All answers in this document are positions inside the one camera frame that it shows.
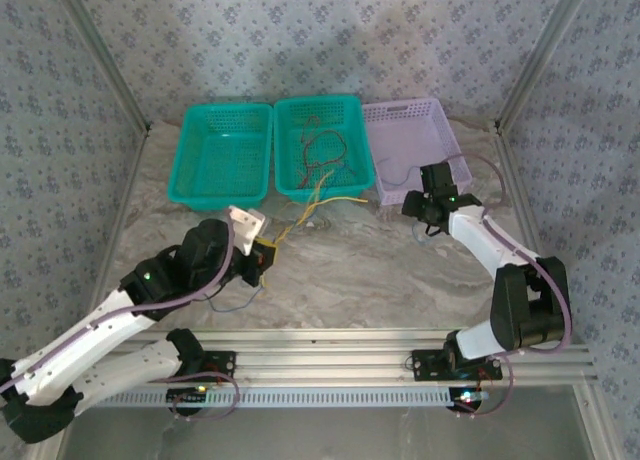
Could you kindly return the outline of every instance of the wire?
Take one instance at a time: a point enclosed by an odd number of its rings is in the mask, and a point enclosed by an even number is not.
[[[202,421],[202,420],[221,420],[229,415],[231,415],[235,409],[238,406],[238,403],[240,403],[240,386],[238,385],[238,382],[236,382],[236,380],[225,374],[225,373],[221,373],[221,372],[199,372],[199,373],[192,373],[191,375],[182,375],[179,377],[170,377],[170,378],[164,378],[161,380],[155,380],[154,383],[177,383],[177,382],[185,382],[185,381],[189,381],[189,380],[195,380],[196,378],[209,378],[209,377],[216,377],[216,378],[221,378],[222,380],[226,380],[227,382],[229,382],[231,385],[233,385],[233,388],[235,390],[235,393],[233,395],[233,401],[231,402],[231,405],[229,406],[229,408],[224,411],[221,414],[218,415],[209,415],[209,416],[204,416],[204,417],[191,417],[191,416],[186,416],[186,415],[181,415],[180,413],[178,413],[177,407],[178,407],[178,403],[180,403],[180,401],[186,397],[187,395],[190,395],[190,393],[183,393],[178,395],[177,397],[175,397],[173,399],[172,405],[171,405],[171,411],[173,412],[173,414],[175,415],[176,419],[182,419],[185,422],[192,422],[192,421]]]
[[[491,378],[491,376],[486,372],[486,370],[484,368],[479,368],[478,369],[478,375],[480,377],[484,377],[487,380],[489,380],[489,382],[491,382],[491,386],[493,387],[493,378]]]
[[[469,152],[469,153],[456,153],[454,155],[450,155],[447,158],[445,158],[443,160],[443,162],[449,162],[450,160],[455,160],[456,158],[475,158],[477,160],[480,160],[480,161],[486,163],[491,168],[491,170],[493,170],[494,173],[498,176],[498,180],[500,181],[500,201],[496,202],[496,203],[487,203],[487,204],[485,204],[485,213],[483,213],[483,216],[489,210],[494,210],[496,208],[504,207],[504,206],[508,205],[509,198],[507,196],[507,185],[506,185],[506,183],[504,181],[504,177],[502,176],[502,173],[500,172],[500,169],[496,166],[495,163],[493,163],[491,160],[489,160],[484,155],[480,155],[479,153],[471,153],[471,152]]]
[[[340,173],[342,173],[343,170],[348,169],[352,175],[355,176],[355,172],[349,167],[349,165],[347,165],[346,163],[342,164],[342,168],[340,168],[339,170],[334,170],[334,172],[337,172],[336,175],[333,177],[332,181],[326,186],[324,187],[324,191],[322,192],[322,195],[320,195],[319,200],[324,200],[327,196],[327,193],[329,193],[329,189],[331,187],[334,186],[334,184],[338,181],[337,178],[339,176]],[[309,216],[309,218],[307,218],[307,220],[311,220],[315,214],[317,213],[317,210],[314,210],[314,212],[311,214],[311,216]]]
[[[489,231],[489,233],[493,235],[493,237],[496,240],[498,240],[502,245],[504,245],[514,254],[522,258],[524,261],[526,261],[529,265],[531,265],[536,270],[538,275],[540,275],[545,280],[545,282],[547,282],[547,284],[549,285],[549,288],[551,288],[551,291],[556,296],[556,298],[558,299],[558,303],[560,304],[560,310],[562,311],[562,321],[564,324],[564,332],[562,335],[562,339],[560,340],[560,343],[558,343],[558,345],[556,345],[555,347],[549,348],[549,349],[528,347],[526,350],[529,352],[541,353],[543,355],[550,355],[563,350],[567,345],[569,345],[570,338],[571,338],[572,325],[571,325],[571,312],[569,311],[569,304],[567,303],[567,300],[564,298],[562,291],[560,290],[556,282],[553,280],[553,278],[551,278],[551,276],[546,272],[544,268],[542,268],[529,255],[518,250],[518,248],[515,245],[513,245],[511,242],[509,242],[509,240],[507,240],[498,231],[496,231],[493,228],[493,226],[487,221],[486,218],[482,219],[482,224]]]
[[[211,310],[213,310],[214,312],[215,312],[216,309],[213,307],[213,303],[211,302],[211,299],[216,297],[224,289],[224,287],[226,287],[226,284],[225,285],[220,285],[220,288],[218,290],[216,290],[211,295],[207,295],[207,297],[205,298],[205,300],[207,302],[209,302],[209,305],[211,305]]]
[[[407,370],[413,372],[413,366],[409,365],[409,360],[413,359],[413,355],[409,355],[405,360],[404,360],[404,368],[406,368]]]
[[[320,189],[322,188],[322,185],[324,184],[324,182],[327,180],[327,178],[329,178],[333,173],[335,172],[335,170],[332,170],[328,173],[326,173],[318,182],[318,184],[315,186],[315,188],[313,189],[313,192],[311,193],[311,195],[309,196],[309,199],[307,200],[307,204],[306,204],[306,208],[304,210],[304,212],[302,213],[302,215],[298,218],[298,220],[296,220],[295,222],[293,222],[293,224],[289,225],[288,227],[285,227],[277,236],[276,238],[273,240],[273,243],[277,246],[278,244],[280,244],[286,237],[287,235],[289,235],[289,233],[291,232],[291,230],[293,230],[295,227],[302,225],[302,223],[306,220],[309,219],[309,217],[313,214],[313,212],[315,211],[316,207],[319,207],[320,205],[325,205],[329,202],[334,202],[336,200],[350,200],[352,202],[358,202],[358,203],[368,203],[368,200],[365,200],[363,198],[356,198],[356,197],[332,197],[326,200],[318,200],[318,196],[320,194]]]
[[[306,139],[305,130],[312,122],[314,123],[314,125],[313,125],[313,129],[311,130],[311,137],[309,139]],[[305,144],[304,149],[302,150],[302,162],[304,164],[306,173],[302,182],[300,182],[300,184],[298,185],[297,187],[298,189],[304,188],[309,183],[309,181],[311,180],[311,177],[313,176],[313,172],[317,168],[325,167],[327,165],[331,165],[332,163],[338,163],[347,155],[347,151],[348,151],[347,142],[345,142],[342,134],[337,130],[334,130],[332,128],[327,128],[322,132],[314,135],[315,131],[318,129],[319,126],[320,126],[320,118],[317,115],[311,115],[305,122],[304,126],[302,127],[302,135],[300,136],[300,143]],[[308,159],[309,148],[318,138],[320,138],[322,135],[327,135],[327,134],[335,135],[336,137],[338,137],[338,140],[340,140],[340,143],[344,147],[344,150],[339,156],[337,156],[334,159],[327,160],[325,162],[314,162],[313,164],[309,164],[309,159]]]
[[[376,163],[376,165],[380,165],[383,162],[386,162],[387,160],[390,160],[391,157],[387,157],[387,158],[383,158],[382,160],[380,160],[378,163]],[[401,187],[402,185],[404,185],[405,183],[407,183],[409,181],[409,177],[411,176],[411,171],[414,168],[420,168],[418,165],[413,165],[411,167],[409,167],[409,170],[407,170],[407,176],[405,177],[404,181],[401,183],[394,183],[394,182],[390,182],[388,180],[385,180],[384,178],[380,177],[380,181],[382,183],[386,183],[387,185],[391,185],[392,187]]]
[[[227,272],[227,269],[229,268],[229,264],[231,263],[231,257],[233,256],[233,248],[234,248],[233,241],[235,239],[235,234],[233,231],[233,221],[231,220],[231,214],[228,209],[225,211],[225,213],[226,213],[226,222],[227,222],[227,231],[228,231],[227,251],[226,251],[224,260],[222,262],[222,266],[220,267],[220,270],[218,270],[218,273],[207,285],[196,290],[195,292],[189,293],[175,300],[169,300],[167,302],[160,302],[160,303],[153,303],[153,304],[146,304],[146,305],[134,305],[131,307],[123,307],[123,308],[118,308],[116,310],[112,310],[111,312],[105,313],[104,315],[97,318],[96,320],[89,322],[86,328],[81,328],[80,330],[76,331],[69,338],[62,341],[59,345],[55,346],[54,348],[52,348],[51,351],[42,355],[42,358],[40,358],[37,362],[35,362],[25,372],[17,375],[16,377],[12,378],[8,382],[5,382],[3,385],[1,385],[0,394],[6,392],[11,387],[14,387],[18,382],[24,380],[27,375],[32,376],[37,370],[42,368],[43,365],[50,362],[53,358],[55,358],[65,349],[69,348],[69,346],[77,342],[80,338],[84,337],[88,332],[93,331],[96,328],[99,328],[100,325],[111,320],[112,318],[115,318],[127,313],[148,312],[151,310],[164,310],[167,308],[182,307],[184,305],[189,304],[192,300],[197,300],[197,301],[204,300],[204,299],[199,299],[198,297],[201,297],[202,294],[205,293],[207,290],[210,290],[212,287],[215,287],[216,285],[218,285],[218,283],[220,282],[224,274]]]
[[[213,310],[214,312],[217,312],[217,313],[237,312],[238,310],[242,310],[244,308],[247,308],[249,305],[251,305],[251,302],[253,302],[255,300],[255,298],[258,296],[258,294],[260,292],[262,292],[263,290],[265,290],[265,288],[262,285],[260,285],[260,287],[258,287],[258,289],[253,293],[253,295],[251,295],[249,300],[247,300],[247,303],[245,303],[244,305],[242,305],[240,307],[233,307],[233,308],[228,308],[228,309],[225,309],[225,310],[220,310],[219,308],[216,308],[213,305],[213,302],[211,301],[211,299],[208,299],[209,300],[209,305],[211,305],[211,310]]]

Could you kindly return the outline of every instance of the white cable tray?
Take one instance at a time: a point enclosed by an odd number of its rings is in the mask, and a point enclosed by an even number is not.
[[[140,388],[110,397],[98,407],[169,407],[166,388]],[[226,407],[233,400],[233,389],[207,392],[197,403],[180,407]],[[257,387],[241,389],[238,408],[353,408],[353,407],[442,407],[453,402],[447,387]]]

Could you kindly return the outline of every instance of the white robotic arm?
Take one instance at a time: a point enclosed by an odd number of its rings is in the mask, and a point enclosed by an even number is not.
[[[228,224],[204,220],[182,245],[140,262],[100,306],[42,350],[18,361],[0,359],[0,394],[7,402],[2,412],[15,433],[27,443],[39,442],[106,397],[201,371],[204,354],[189,330],[174,330],[138,352],[97,362],[206,289],[236,276],[258,285],[275,258],[275,247],[256,239],[265,217],[230,210]]]
[[[402,213],[426,223],[427,235],[446,233],[461,242],[494,279],[490,318],[452,332],[445,343],[443,352],[450,369],[563,338],[566,323],[561,302],[569,297],[562,262],[555,257],[541,258],[525,248],[486,215],[477,198],[459,195],[448,163],[420,170],[424,192],[409,192]],[[546,279],[540,278],[541,271]],[[562,298],[552,291],[548,279]]]

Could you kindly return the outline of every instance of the green basket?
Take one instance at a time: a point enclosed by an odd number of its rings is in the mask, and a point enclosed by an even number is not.
[[[322,197],[356,197],[373,185],[375,176],[362,105],[352,95],[327,95],[280,100],[275,104],[276,189],[294,202],[306,202],[322,177],[332,172],[323,184]],[[310,117],[317,117],[313,131]],[[319,135],[307,151],[307,164],[335,163],[305,168],[302,141],[324,130],[339,133]]]
[[[193,210],[258,207],[269,186],[272,130],[270,105],[189,108],[169,178],[169,199]]]

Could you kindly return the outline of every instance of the marble floor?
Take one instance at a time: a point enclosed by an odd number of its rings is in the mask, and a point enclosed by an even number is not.
[[[458,121],[451,125],[463,152],[481,153],[498,162],[496,137],[488,126]],[[179,132],[165,123],[151,129],[108,271],[109,289],[137,262],[180,243],[189,228],[210,216],[167,198]],[[474,159],[468,164],[474,177],[469,191],[483,201],[496,200],[500,185],[492,171]],[[294,230],[266,274],[267,289],[248,308],[216,313],[208,302],[194,302],[168,315],[158,327],[455,328],[488,316],[491,277],[464,246],[444,235],[421,245],[412,236],[412,219],[400,214],[400,206],[379,207],[375,187],[363,197],[369,203],[339,201],[322,206],[311,223]],[[272,185],[259,209],[270,219],[265,237],[272,238],[300,215],[299,206],[283,210],[287,202]],[[493,216],[520,239],[512,208]],[[243,305],[253,292],[235,279],[215,298],[215,305],[218,309]]]

